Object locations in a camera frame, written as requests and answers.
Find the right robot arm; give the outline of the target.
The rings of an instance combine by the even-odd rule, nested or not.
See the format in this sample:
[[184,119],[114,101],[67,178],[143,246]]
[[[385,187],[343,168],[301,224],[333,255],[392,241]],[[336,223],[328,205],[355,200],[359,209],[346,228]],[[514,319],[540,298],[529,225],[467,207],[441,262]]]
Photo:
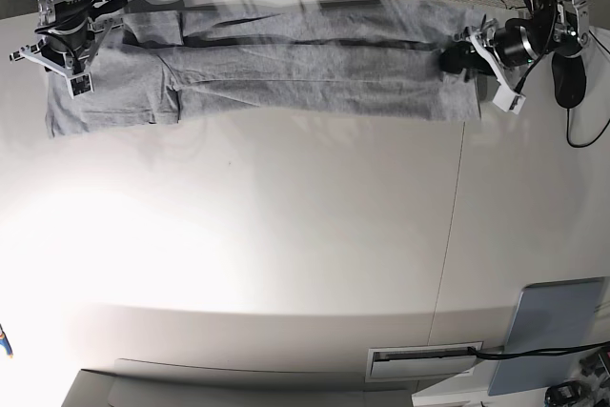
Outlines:
[[92,89],[91,67],[102,41],[120,26],[112,16],[128,0],[37,0],[36,42],[10,54],[62,76],[76,94]]

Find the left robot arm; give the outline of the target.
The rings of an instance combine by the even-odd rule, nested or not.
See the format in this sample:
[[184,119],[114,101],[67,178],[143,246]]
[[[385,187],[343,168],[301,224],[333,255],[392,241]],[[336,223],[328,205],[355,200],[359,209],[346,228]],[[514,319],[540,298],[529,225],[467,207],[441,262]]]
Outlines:
[[558,104],[576,107],[586,93],[587,77],[582,52],[590,43],[587,0],[522,0],[528,16],[496,21],[464,32],[439,58],[449,73],[478,71],[491,75],[492,65],[476,51],[479,44],[503,70],[531,68],[551,57],[554,92]]

